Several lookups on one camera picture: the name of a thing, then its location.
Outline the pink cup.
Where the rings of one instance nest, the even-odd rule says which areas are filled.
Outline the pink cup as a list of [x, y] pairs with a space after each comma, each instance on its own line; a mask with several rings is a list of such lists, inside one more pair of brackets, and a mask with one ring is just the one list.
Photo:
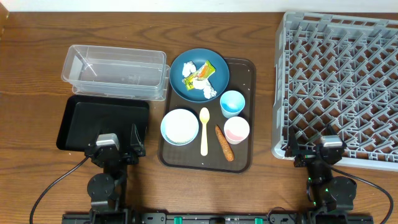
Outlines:
[[224, 136], [230, 144], [239, 144], [249, 136], [249, 123], [242, 117], [234, 116], [224, 124]]

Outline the orange carrot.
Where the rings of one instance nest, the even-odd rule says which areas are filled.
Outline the orange carrot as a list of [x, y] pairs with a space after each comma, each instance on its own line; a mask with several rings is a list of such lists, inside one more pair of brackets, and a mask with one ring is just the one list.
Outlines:
[[223, 135], [223, 133], [218, 125], [215, 126], [215, 133], [216, 133], [216, 136], [218, 138], [218, 141], [220, 143], [220, 146], [222, 148], [222, 151], [223, 151], [223, 154], [224, 154], [226, 160], [229, 162], [233, 161], [234, 160], [233, 151], [232, 151], [231, 147], [229, 146], [229, 143], [227, 142], [225, 136]]

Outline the light blue cup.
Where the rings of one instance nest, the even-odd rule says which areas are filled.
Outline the light blue cup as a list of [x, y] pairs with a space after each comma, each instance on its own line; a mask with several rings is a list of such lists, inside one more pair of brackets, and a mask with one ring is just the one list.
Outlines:
[[245, 104], [243, 94], [236, 90], [226, 91], [220, 98], [221, 112], [225, 118], [232, 118], [240, 114]]

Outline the white tissue large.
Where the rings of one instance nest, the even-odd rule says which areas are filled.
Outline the white tissue large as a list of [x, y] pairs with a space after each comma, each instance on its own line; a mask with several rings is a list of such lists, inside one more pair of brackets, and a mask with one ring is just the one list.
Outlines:
[[217, 91], [214, 90], [214, 88], [212, 87], [212, 85], [208, 81], [208, 79], [205, 79], [205, 80], [194, 79], [193, 86], [194, 86], [194, 89], [202, 90], [203, 95], [207, 100], [214, 98], [217, 94]]

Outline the dark blue plate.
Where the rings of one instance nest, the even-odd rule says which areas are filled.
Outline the dark blue plate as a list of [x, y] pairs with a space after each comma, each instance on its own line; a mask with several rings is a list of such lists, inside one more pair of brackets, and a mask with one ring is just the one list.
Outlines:
[[[183, 64], [192, 61], [199, 69], [209, 60], [215, 67], [215, 73], [209, 77], [209, 82], [216, 91], [216, 96], [206, 99], [203, 90], [187, 90], [183, 83]], [[229, 68], [226, 60], [218, 53], [208, 49], [191, 49], [180, 54], [172, 63], [169, 76], [171, 87], [181, 98], [195, 102], [204, 103], [219, 97], [225, 91], [229, 83]]]

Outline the yellow green snack wrapper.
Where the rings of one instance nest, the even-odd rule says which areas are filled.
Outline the yellow green snack wrapper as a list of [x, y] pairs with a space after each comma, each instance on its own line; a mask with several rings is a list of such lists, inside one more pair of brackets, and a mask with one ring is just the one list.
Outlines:
[[205, 63], [195, 72], [191, 73], [188, 77], [184, 78], [182, 82], [185, 84], [187, 90], [194, 89], [193, 81], [207, 80], [212, 74], [216, 72], [216, 68], [206, 60]]

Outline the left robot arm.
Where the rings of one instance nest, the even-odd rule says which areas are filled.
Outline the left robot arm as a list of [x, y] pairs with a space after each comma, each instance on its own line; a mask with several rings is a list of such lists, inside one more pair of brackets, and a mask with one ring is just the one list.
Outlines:
[[85, 156], [103, 169], [88, 182], [91, 198], [90, 223], [135, 223], [139, 217], [125, 205], [127, 167], [139, 163], [146, 150], [137, 126], [131, 126], [127, 144], [121, 145], [114, 133], [99, 131], [85, 149]]

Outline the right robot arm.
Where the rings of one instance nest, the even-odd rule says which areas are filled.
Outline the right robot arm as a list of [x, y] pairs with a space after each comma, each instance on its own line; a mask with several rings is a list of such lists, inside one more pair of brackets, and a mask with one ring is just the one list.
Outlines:
[[348, 223], [346, 212], [354, 208], [356, 182], [344, 176], [333, 176], [333, 165], [342, 159], [346, 143], [331, 126], [327, 135], [311, 149], [299, 148], [292, 127], [288, 130], [286, 157], [294, 158], [295, 167], [308, 172], [307, 197], [315, 208], [296, 217], [296, 223]]

